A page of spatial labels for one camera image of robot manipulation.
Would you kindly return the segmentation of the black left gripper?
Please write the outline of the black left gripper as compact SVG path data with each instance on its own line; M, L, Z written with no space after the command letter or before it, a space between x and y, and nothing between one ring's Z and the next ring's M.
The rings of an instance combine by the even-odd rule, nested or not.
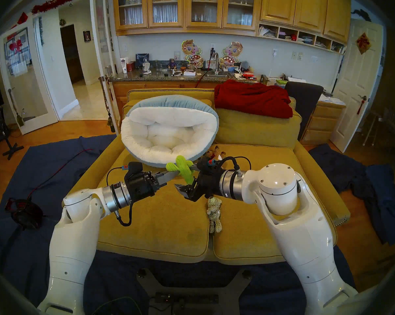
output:
M155 177L151 173L137 173L129 177L129 195L131 202L138 202L154 196L157 190L180 175L180 171L157 172Z

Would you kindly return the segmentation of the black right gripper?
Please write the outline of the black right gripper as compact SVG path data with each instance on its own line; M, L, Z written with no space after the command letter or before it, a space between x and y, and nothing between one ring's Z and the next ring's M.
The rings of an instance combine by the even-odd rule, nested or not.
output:
M204 164L198 163L191 166L192 171L198 171L199 175L196 184L174 184L176 190L185 199L196 202L203 195L205 198L212 196L222 196L220 190L220 181L223 170L204 171Z

